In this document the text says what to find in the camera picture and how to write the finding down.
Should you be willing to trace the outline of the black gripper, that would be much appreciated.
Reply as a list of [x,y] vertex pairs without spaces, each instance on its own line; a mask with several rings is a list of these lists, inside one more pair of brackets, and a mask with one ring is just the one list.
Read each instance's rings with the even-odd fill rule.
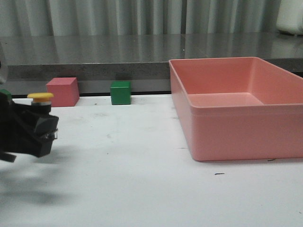
[[0,159],[14,162],[16,153],[43,157],[50,154],[54,140],[34,133],[34,112],[31,104],[18,104],[0,99]]

